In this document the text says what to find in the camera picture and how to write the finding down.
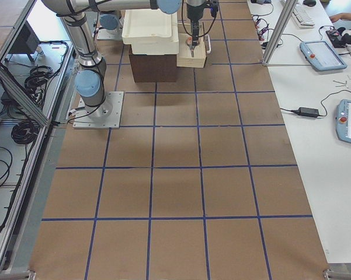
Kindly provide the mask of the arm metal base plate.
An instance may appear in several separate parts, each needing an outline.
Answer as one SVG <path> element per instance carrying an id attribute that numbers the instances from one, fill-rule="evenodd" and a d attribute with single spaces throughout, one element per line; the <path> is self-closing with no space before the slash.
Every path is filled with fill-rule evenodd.
<path id="1" fill-rule="evenodd" d="M 85 107 L 77 111 L 73 121 L 75 129 L 105 129 L 120 128 L 121 112 L 124 100 L 124 92 L 106 92 L 105 102 L 96 110 L 86 107 L 82 98 L 79 98 L 79 106 Z"/>
<path id="2" fill-rule="evenodd" d="M 98 30 L 97 40 L 122 40 L 122 30 L 106 30 L 101 25 Z"/>

